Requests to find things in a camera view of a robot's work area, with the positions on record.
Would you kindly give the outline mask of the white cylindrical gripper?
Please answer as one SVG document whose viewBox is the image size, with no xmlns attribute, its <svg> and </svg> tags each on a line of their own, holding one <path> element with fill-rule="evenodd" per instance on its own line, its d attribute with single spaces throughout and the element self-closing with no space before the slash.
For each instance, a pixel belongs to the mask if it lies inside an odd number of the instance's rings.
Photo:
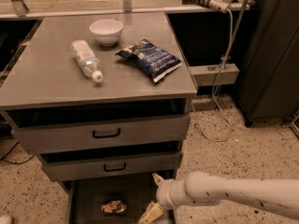
<svg viewBox="0 0 299 224">
<path fill-rule="evenodd" d="M 158 202 L 149 203 L 145 213 L 138 220 L 138 224 L 151 224 L 164 214 L 164 209 L 173 210 L 189 203 L 189 195 L 186 193 L 183 179 L 164 180 L 157 173 L 153 173 L 152 177 L 158 186 L 156 192 Z"/>
</svg>

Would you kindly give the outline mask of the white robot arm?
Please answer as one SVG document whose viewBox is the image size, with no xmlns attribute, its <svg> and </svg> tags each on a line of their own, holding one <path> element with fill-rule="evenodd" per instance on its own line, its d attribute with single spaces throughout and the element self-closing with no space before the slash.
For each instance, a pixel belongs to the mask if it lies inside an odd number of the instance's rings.
<svg viewBox="0 0 299 224">
<path fill-rule="evenodd" d="M 156 173 L 152 176 L 157 202 L 149 203 L 138 224 L 151 224 L 166 211 L 183 205 L 216 205 L 222 200 L 299 219 L 298 179 L 235 179 L 200 171 L 179 180 L 163 179 Z"/>
</svg>

